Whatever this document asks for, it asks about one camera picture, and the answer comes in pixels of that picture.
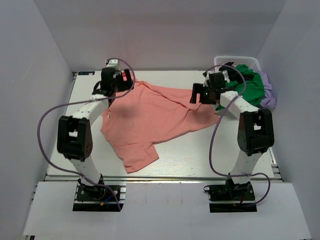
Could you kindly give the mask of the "salmon pink t shirt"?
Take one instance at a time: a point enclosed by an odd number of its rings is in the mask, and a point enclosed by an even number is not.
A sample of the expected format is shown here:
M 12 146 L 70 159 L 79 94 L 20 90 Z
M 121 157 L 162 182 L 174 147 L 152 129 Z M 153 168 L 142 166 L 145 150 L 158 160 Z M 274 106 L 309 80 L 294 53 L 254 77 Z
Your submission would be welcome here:
M 155 145 L 216 124 L 211 105 L 190 103 L 192 90 L 137 81 L 126 96 L 117 93 L 102 113 L 101 133 L 123 162 L 135 173 L 159 159 Z

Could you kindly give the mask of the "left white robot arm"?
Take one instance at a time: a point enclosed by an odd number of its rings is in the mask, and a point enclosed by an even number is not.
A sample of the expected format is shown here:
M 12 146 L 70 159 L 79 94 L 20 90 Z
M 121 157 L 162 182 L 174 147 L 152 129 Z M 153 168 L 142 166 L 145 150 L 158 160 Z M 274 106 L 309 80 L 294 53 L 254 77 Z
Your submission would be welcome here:
M 106 187 L 91 157 L 94 146 L 91 127 L 109 108 L 110 102 L 120 98 L 117 93 L 126 95 L 133 90 L 135 80 L 135 74 L 129 69 L 103 68 L 90 99 L 82 102 L 83 106 L 73 114 L 58 120 L 57 151 L 75 167 L 81 184 L 89 186 L 88 193 L 96 200 L 105 196 Z

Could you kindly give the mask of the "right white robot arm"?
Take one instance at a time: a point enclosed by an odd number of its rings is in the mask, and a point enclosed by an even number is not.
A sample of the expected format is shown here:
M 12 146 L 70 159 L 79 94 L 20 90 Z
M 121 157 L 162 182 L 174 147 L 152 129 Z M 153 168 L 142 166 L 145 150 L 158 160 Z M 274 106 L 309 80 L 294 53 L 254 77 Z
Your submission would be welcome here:
M 238 120 L 237 144 L 239 154 L 227 178 L 232 180 L 225 188 L 226 195 L 236 200 L 244 193 L 253 170 L 261 156 L 274 145 L 272 113 L 246 101 L 237 91 L 227 87 L 228 72 L 205 72 L 204 83 L 192 87 L 191 104 L 219 104 Z

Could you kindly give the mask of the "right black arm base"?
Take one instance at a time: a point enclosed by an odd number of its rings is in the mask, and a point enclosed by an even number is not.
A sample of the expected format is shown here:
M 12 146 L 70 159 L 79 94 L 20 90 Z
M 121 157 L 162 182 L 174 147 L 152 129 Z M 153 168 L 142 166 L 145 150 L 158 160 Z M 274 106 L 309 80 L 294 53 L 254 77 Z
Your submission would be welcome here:
M 256 198 L 250 181 L 235 183 L 230 177 L 224 184 L 203 187 L 208 194 L 211 213 L 254 213 L 257 211 Z

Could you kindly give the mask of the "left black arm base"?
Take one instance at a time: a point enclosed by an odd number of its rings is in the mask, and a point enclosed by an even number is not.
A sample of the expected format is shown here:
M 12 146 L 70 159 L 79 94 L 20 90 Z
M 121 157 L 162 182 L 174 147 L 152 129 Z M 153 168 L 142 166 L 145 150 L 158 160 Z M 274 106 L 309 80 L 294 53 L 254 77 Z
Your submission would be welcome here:
M 125 185 L 101 187 L 85 185 L 82 179 L 77 180 L 73 212 L 120 212 L 125 202 Z

